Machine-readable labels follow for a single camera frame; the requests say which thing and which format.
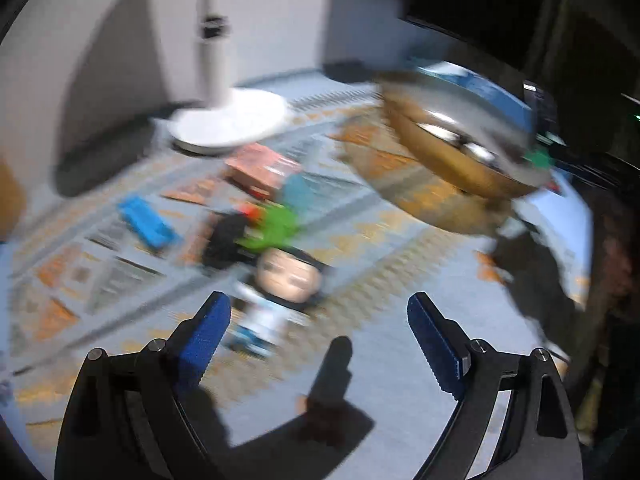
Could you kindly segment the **black-haired small figure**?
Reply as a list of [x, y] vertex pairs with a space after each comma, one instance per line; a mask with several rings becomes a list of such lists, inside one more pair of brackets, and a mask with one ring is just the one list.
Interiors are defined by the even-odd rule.
[[206, 242], [201, 251], [201, 264], [204, 268], [224, 270], [235, 263], [255, 263], [256, 254], [236, 244], [248, 225], [241, 209], [212, 212], [207, 223]]

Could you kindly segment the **big-head doll figure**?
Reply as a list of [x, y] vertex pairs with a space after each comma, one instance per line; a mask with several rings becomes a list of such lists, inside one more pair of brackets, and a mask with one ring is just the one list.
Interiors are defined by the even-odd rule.
[[292, 324], [305, 326], [322, 297], [328, 266], [294, 247], [273, 247], [257, 259], [252, 278], [236, 284], [244, 307], [226, 345], [267, 359]]

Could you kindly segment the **blue utility knife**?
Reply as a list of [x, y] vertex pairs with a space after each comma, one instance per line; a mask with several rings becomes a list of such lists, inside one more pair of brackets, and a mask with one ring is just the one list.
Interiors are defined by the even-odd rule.
[[178, 242], [178, 233], [144, 198], [128, 196], [118, 204], [118, 211], [151, 252], [162, 252]]

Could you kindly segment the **green toy frog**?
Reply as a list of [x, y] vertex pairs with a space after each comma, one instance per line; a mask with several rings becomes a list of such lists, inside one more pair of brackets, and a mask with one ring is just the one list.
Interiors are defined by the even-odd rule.
[[273, 247], [288, 246], [288, 241], [298, 231], [296, 212], [281, 204], [247, 204], [241, 209], [241, 214], [248, 225], [236, 244], [255, 254]]

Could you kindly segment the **amber ribbed glass plate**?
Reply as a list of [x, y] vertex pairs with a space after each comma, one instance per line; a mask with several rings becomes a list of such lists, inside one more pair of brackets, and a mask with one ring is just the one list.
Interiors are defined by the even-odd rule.
[[493, 236], [515, 203], [551, 180], [532, 140], [495, 105], [442, 77], [382, 73], [375, 104], [336, 135], [379, 196], [430, 226]]

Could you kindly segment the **teal gummy toy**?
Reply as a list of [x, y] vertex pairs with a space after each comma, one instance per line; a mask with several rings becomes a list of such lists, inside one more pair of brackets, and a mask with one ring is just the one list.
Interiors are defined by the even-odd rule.
[[550, 169], [554, 165], [554, 159], [546, 148], [534, 148], [526, 152], [524, 158], [530, 166], [540, 170]]

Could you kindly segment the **patterned woven table mat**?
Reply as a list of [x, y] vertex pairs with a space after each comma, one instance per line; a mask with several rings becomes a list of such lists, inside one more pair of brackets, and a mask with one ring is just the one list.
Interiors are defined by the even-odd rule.
[[303, 194], [297, 214], [247, 194], [223, 159], [171, 151], [158, 122], [150, 157], [26, 229], [11, 274], [10, 381], [43, 466], [52, 465], [81, 352], [94, 342], [135, 352], [167, 337], [197, 296], [234, 295], [250, 279], [259, 237], [271, 231], [291, 231], [292, 245], [324, 263], [328, 280], [310, 323], [292, 325], [273, 359], [231, 353], [209, 367], [222, 379], [214, 393], [223, 404], [388, 310], [461, 245], [476, 258], [474, 278], [497, 281], [487, 253], [494, 235], [532, 228], [558, 264], [562, 291], [584, 299], [580, 248], [550, 214], [564, 192], [488, 204], [457, 191], [397, 143], [368, 87], [296, 100], [293, 110], [268, 146], [302, 168], [293, 182]]

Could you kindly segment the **cork pen holder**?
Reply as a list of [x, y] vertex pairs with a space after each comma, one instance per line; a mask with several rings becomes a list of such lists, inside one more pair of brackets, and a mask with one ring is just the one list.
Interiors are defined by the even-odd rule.
[[0, 240], [4, 243], [13, 233], [26, 206], [20, 182], [4, 159], [0, 160]]

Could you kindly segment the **white desk lamp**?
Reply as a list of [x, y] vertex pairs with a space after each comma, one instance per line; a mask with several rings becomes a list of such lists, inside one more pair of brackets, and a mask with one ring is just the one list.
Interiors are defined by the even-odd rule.
[[215, 0], [198, 0], [196, 80], [201, 104], [176, 110], [166, 122], [180, 150], [213, 155], [270, 138], [291, 118], [283, 96], [232, 84], [231, 27]]

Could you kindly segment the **black monitor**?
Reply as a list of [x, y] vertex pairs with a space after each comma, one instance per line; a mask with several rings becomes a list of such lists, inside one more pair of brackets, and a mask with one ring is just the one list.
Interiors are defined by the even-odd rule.
[[442, 32], [522, 70], [547, 0], [405, 0], [405, 20]]

